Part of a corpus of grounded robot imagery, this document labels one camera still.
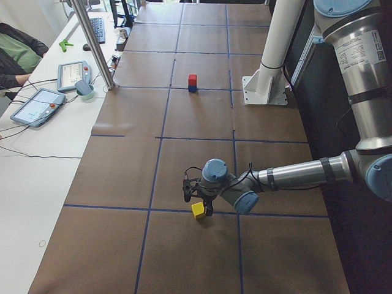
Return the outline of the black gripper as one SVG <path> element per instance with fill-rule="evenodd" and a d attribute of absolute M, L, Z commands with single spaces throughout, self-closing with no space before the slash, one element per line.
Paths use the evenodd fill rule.
<path fill-rule="evenodd" d="M 202 186 L 197 186 L 197 195 L 196 197 L 201 198 L 205 202 L 205 210 L 206 210 L 206 216 L 212 216 L 213 215 L 213 204 L 212 202 L 216 199 L 217 197 L 217 192 L 214 189 L 207 189 Z"/>

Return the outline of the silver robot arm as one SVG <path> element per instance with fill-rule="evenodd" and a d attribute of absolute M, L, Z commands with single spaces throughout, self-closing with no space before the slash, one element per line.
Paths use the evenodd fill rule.
<path fill-rule="evenodd" d="M 301 110 L 307 137 L 319 153 L 317 160 L 268 167 L 249 167 L 241 176 L 227 171 L 219 159 L 207 161 L 202 177 L 185 200 L 201 197 L 207 215 L 221 197 L 240 214 L 250 214 L 258 194 L 304 194 L 321 190 L 330 216 L 345 214 L 363 195 L 391 200 L 391 70 L 379 33 L 388 1 L 314 1 L 314 27 L 306 48 L 316 42 L 331 46 L 325 63 L 340 70 L 349 108 L 335 98 Z"/>

